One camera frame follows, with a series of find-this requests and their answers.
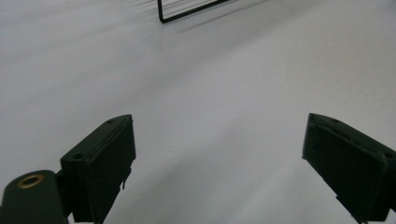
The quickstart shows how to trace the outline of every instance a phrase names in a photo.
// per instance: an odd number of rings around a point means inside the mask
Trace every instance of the white table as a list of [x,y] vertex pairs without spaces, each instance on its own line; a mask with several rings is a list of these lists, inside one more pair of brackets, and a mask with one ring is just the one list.
[[1,0],[0,189],[132,114],[106,223],[356,223],[301,159],[306,119],[396,149],[395,43],[393,0],[239,0],[168,25],[156,1]]

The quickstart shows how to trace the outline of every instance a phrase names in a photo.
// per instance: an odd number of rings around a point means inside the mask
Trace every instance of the screw hole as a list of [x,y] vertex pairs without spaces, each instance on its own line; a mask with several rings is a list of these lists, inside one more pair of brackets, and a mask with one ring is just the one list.
[[43,175],[29,175],[18,183],[18,188],[29,189],[31,187],[38,185],[43,180],[44,180]]
[[385,157],[388,158],[388,159],[393,159],[393,155],[388,153],[388,152],[385,153]]
[[84,156],[84,155],[82,155],[81,153],[76,153],[76,154],[74,154],[73,159],[79,160],[79,159],[81,159],[83,156]]

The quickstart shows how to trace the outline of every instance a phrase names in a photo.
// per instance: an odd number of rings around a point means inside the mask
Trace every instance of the black wire frame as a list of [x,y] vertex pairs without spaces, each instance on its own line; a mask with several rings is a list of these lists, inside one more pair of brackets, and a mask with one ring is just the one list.
[[206,8],[209,8],[209,7],[213,7],[213,6],[215,6],[215,5],[218,5],[218,4],[227,2],[227,1],[230,1],[230,0],[216,0],[216,1],[214,1],[214,2],[207,3],[207,4],[202,5],[202,6],[200,6],[200,7],[195,7],[195,8],[192,8],[192,9],[190,9],[190,10],[181,12],[181,13],[176,14],[176,15],[174,15],[174,16],[171,16],[171,17],[169,17],[169,18],[164,18],[164,17],[163,17],[163,0],[157,0],[157,2],[158,2],[158,16],[160,17],[160,21],[161,21],[162,23],[168,23],[169,21],[178,20],[178,19],[180,19],[180,18],[189,16],[189,15],[191,15],[191,14],[193,14],[193,13],[198,12],[198,11],[204,10],[204,9],[206,9]]

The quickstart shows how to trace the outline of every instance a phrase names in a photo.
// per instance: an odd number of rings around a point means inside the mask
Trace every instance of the metal rod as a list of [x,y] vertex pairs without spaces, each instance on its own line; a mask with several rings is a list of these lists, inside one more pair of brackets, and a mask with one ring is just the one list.
[[227,2],[227,1],[230,1],[230,0],[217,0],[217,1],[214,1],[214,2],[211,2],[211,3],[208,3],[208,4],[205,4],[205,5],[200,6],[200,7],[195,7],[195,8],[192,8],[192,9],[190,9],[190,10],[181,12],[181,13],[179,13],[179,14],[176,14],[175,16],[171,16],[171,17],[169,17],[169,18],[164,18],[164,17],[163,17],[163,0],[157,0],[157,2],[158,2],[158,15],[159,15],[160,21],[161,21],[162,23],[167,23],[167,22],[169,22],[169,21],[178,20],[178,19],[180,19],[180,18],[189,16],[189,15],[191,15],[191,14],[193,14],[193,13],[198,12],[198,11],[204,10],[204,9],[206,9],[206,8],[209,8],[209,7],[213,7],[213,6],[215,6],[215,5],[218,5],[218,4]]

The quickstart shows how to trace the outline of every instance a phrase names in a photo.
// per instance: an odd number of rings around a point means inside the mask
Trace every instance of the gray background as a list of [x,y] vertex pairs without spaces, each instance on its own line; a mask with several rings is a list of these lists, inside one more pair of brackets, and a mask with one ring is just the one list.
[[396,149],[396,1],[156,13],[0,1],[0,188],[132,114],[137,160],[106,223],[356,223],[301,159],[305,124],[334,117]]

